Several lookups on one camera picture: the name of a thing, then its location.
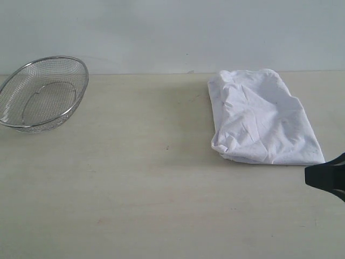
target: table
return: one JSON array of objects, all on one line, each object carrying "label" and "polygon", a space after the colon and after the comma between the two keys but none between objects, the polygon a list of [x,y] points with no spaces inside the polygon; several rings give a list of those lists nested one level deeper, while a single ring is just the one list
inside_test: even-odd
[{"label": "table", "polygon": [[[280,75],[326,160],[345,152],[345,71]],[[345,204],[304,167],[211,149],[210,77],[91,76],[59,128],[1,127],[0,258],[343,258]]]}]

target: stainless steel strainer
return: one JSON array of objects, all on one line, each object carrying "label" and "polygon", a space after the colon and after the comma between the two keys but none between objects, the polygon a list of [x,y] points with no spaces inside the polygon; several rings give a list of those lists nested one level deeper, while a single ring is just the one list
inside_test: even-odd
[{"label": "stainless steel strainer", "polygon": [[77,109],[87,84],[87,67],[77,58],[28,63],[0,86],[0,124],[29,133],[56,128]]}]

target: metal basket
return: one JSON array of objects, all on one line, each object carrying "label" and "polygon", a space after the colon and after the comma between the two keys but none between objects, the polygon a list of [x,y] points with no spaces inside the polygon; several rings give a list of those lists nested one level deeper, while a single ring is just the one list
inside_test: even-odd
[{"label": "metal basket", "polygon": [[77,58],[28,63],[0,86],[0,124],[29,133],[56,128],[77,109],[87,84],[87,67]]}]

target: white cloth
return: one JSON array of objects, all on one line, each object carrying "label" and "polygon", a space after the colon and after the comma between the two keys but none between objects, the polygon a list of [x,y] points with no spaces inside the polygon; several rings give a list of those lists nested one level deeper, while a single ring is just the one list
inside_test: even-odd
[{"label": "white cloth", "polygon": [[324,163],[298,98],[273,70],[220,71],[209,81],[216,134],[212,148],[244,163]]}]

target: white wall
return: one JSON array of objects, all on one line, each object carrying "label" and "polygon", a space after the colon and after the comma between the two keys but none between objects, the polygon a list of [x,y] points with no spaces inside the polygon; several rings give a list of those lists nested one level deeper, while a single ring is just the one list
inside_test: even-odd
[{"label": "white wall", "polygon": [[66,54],[91,73],[344,70],[344,0],[1,0],[0,74]]}]

